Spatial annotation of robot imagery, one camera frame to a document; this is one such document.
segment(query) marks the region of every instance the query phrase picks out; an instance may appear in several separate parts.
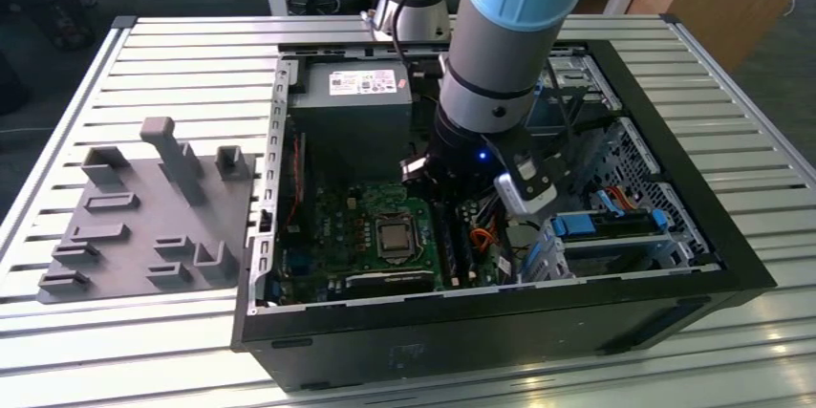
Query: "white table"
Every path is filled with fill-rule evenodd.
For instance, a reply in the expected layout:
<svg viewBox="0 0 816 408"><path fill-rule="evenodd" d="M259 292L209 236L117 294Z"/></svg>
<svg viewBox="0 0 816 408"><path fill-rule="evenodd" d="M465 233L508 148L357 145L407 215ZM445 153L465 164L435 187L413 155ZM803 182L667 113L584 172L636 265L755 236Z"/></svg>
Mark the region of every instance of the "white table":
<svg viewBox="0 0 816 408"><path fill-rule="evenodd" d="M647 351L288 396L228 350L235 290L44 306L37 282L71 218L89 144L129 158L144 117L200 155L224 137L260 157L277 46L367 40L355 17L143 18L115 29L0 227L0 405L796 406L816 392L816 174L681 26L573 16L609 39L779 289Z"/></svg>

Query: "motherboard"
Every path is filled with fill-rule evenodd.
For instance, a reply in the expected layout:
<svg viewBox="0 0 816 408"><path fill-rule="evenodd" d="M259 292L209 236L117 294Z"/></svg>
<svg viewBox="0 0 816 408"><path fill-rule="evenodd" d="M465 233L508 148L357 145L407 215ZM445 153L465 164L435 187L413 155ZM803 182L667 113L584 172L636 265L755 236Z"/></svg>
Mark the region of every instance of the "motherboard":
<svg viewBox="0 0 816 408"><path fill-rule="evenodd" d="M400 183L319 188L315 201L313 241L284 257L291 303L444 289L428 205Z"/></svg>

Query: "white warning label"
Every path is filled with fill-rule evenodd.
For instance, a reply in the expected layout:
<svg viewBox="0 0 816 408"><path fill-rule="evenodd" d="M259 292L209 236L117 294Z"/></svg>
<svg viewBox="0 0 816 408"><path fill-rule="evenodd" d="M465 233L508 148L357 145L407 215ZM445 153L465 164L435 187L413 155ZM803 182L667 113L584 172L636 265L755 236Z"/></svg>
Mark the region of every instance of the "white warning label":
<svg viewBox="0 0 816 408"><path fill-rule="evenodd" d="M332 72L329 75L331 96L381 95L387 93L396 93L393 71Z"/></svg>

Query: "floor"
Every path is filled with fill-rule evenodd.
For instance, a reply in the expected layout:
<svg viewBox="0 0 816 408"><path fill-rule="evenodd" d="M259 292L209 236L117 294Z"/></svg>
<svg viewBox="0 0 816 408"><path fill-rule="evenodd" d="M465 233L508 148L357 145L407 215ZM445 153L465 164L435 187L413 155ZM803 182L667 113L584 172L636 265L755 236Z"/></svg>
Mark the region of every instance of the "floor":
<svg viewBox="0 0 816 408"><path fill-rule="evenodd" d="M89 21L99 43L117 15L223 16L267 15L267 0L84 0L93 5ZM816 0L797 0L793 12L779 20L735 78L781 132L816 163ZM33 89L32 101L0 117L0 219L48 140L49 130L96 54L96 47L59 52L33 23L16 13L0 15L0 52L23 82ZM43 128L16 131L20 128Z"/></svg>

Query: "green circuit board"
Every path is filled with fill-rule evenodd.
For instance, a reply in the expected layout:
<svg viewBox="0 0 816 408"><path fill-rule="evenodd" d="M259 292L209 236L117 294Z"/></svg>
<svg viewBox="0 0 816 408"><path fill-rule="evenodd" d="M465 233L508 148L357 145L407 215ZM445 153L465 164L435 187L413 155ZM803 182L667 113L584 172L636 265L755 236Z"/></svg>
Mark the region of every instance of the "green circuit board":
<svg viewBox="0 0 816 408"><path fill-rule="evenodd" d="M384 258L381 250L379 229L395 221L409 222L412 249L404 259ZM373 272L432 271L435 289L444 289L428 205L409 198L399 183L317 190L313 244L292 250L287 262L296 303L325 301L333 281Z"/></svg>

